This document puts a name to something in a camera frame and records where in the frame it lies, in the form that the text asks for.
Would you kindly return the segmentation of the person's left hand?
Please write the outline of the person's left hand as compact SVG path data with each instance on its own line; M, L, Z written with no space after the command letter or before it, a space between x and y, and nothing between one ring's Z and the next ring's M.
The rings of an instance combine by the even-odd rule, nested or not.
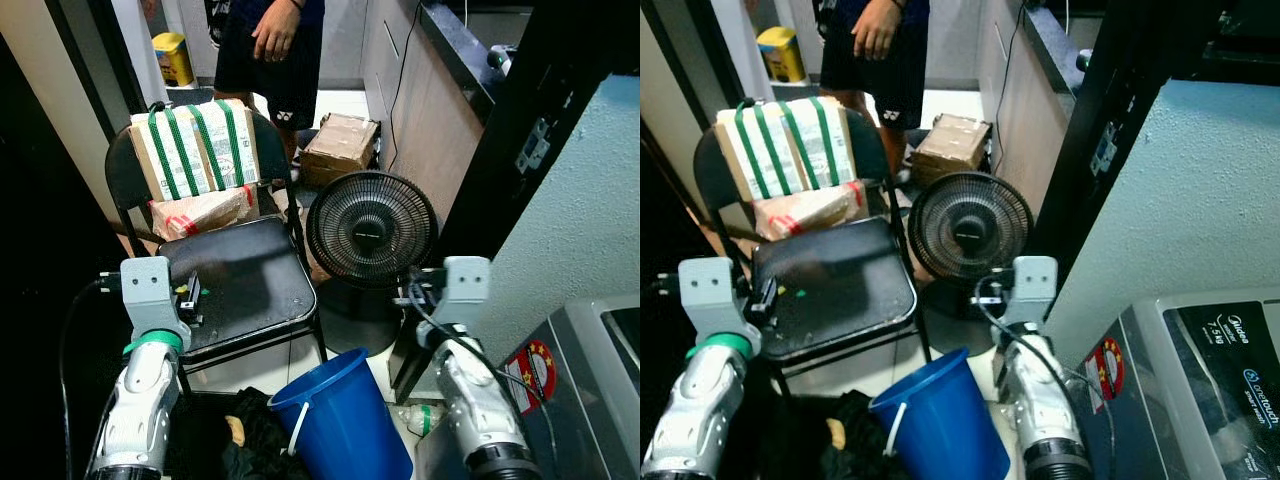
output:
M905 1L868 1L851 31L854 55L870 60L886 59L901 24L904 8Z
M252 32L256 60L282 61L288 55L303 8L302 0L278 0L266 8Z

